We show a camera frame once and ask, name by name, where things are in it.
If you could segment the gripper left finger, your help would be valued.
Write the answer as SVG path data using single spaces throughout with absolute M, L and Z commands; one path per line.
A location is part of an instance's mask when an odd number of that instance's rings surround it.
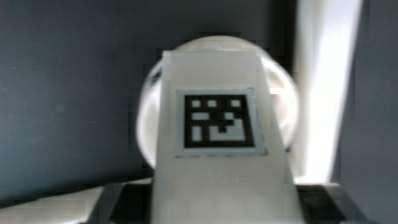
M 149 181 L 109 184 L 100 194 L 87 224 L 149 224 L 151 192 Z

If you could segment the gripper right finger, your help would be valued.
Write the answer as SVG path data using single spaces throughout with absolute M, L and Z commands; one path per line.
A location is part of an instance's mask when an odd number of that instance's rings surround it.
M 340 184 L 299 184 L 306 224 L 368 224 L 368 218 Z

